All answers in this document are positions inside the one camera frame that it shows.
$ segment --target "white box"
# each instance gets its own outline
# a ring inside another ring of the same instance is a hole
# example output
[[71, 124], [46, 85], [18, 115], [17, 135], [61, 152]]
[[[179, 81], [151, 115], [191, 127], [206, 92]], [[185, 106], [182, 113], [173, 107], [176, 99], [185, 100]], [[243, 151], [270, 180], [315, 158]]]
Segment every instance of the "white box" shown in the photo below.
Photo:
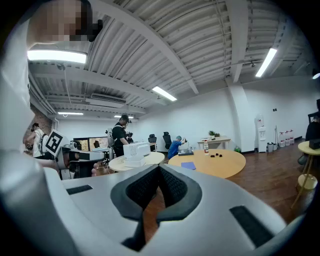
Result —
[[123, 153], [125, 158], [146, 156], [150, 154], [150, 144], [149, 142], [138, 142], [123, 145]]
[[125, 167], [141, 167], [146, 163], [145, 157], [143, 155], [136, 155], [128, 157], [124, 160]]

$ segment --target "desk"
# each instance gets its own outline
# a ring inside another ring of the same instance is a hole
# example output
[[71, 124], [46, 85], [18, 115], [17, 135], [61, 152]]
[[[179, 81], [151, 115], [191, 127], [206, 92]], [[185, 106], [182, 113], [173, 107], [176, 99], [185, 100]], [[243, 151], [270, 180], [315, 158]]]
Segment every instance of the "desk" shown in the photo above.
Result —
[[[214, 143], [223, 143], [223, 148], [226, 150], [229, 148], [229, 141], [231, 141], [230, 138], [228, 138], [227, 136], [219, 136], [219, 137], [215, 137], [214, 140], [207, 140], [208, 144], [214, 144]], [[202, 141], [198, 141], [198, 146], [199, 149], [201, 150], [201, 144], [203, 145], [205, 143], [204, 140]]]
[[303, 184], [302, 184], [302, 186], [300, 188], [300, 191], [299, 191], [298, 195], [296, 196], [293, 204], [291, 205], [291, 209], [295, 206], [296, 202], [298, 201], [299, 197], [301, 196], [301, 194], [302, 194], [302, 192], [303, 192], [303, 190], [305, 188], [307, 180], [308, 179], [312, 179], [312, 177], [313, 177], [312, 175], [309, 175], [309, 173], [310, 173], [310, 169], [312, 167], [313, 161], [314, 161], [314, 156], [320, 156], [320, 148], [316, 149], [316, 150], [310, 148], [309, 147], [309, 141], [301, 142], [298, 145], [298, 149], [301, 152], [308, 154], [308, 160], [306, 161], [306, 164], [304, 166], [302, 175], [300, 175], [300, 176], [304, 176], [305, 172], [306, 172], [306, 177], [305, 178], [302, 177], [302, 179], [304, 178], [304, 182], [303, 182]]
[[[145, 165], [154, 165], [154, 164], [158, 165], [165, 159], [165, 155], [160, 152], [150, 152], [150, 154], [148, 154], [144, 158], [145, 158]], [[110, 169], [115, 172], [123, 172], [123, 171], [133, 169], [133, 167], [125, 167], [125, 163], [124, 163], [125, 159], [126, 158], [124, 156], [120, 156], [115, 159], [112, 159], [109, 162]]]
[[197, 172], [228, 178], [240, 172], [246, 165], [245, 157], [235, 151], [226, 149], [209, 149], [209, 155], [203, 150], [195, 150], [194, 155], [174, 156], [169, 165], [181, 166], [181, 163], [193, 162]]
[[157, 143], [156, 142], [149, 142], [150, 144], [150, 150], [151, 150], [151, 146], [154, 146], [154, 151], [157, 152]]

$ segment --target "man in black shirt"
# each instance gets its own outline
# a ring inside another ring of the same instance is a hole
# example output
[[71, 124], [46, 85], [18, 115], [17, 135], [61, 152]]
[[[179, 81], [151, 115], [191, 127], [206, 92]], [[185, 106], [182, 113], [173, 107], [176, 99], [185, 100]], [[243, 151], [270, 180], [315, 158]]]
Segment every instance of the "man in black shirt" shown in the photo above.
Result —
[[116, 157], [121, 157], [124, 155], [124, 145], [129, 144], [126, 138], [126, 127], [129, 123], [129, 117], [126, 114], [123, 114], [119, 122], [115, 124], [112, 129], [112, 137], [114, 139], [114, 152]]

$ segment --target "wooden floor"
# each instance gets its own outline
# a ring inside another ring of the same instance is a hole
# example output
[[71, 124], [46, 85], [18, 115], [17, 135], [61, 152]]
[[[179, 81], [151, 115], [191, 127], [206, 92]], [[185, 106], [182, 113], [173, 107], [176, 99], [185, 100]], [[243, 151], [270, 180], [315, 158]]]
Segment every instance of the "wooden floor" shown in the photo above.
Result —
[[[290, 223], [308, 207], [315, 192], [314, 190], [304, 192], [294, 209], [290, 209], [298, 194], [295, 186], [303, 170], [303, 166], [297, 162], [297, 159], [302, 155], [298, 150], [298, 144], [302, 141], [296, 141], [294, 145], [280, 148], [272, 153], [245, 154], [246, 165], [244, 169], [229, 177], [228, 180], [273, 207], [287, 223]], [[157, 196], [149, 203], [143, 213], [147, 242], [157, 231], [156, 215], [164, 208], [163, 195], [158, 188]]]

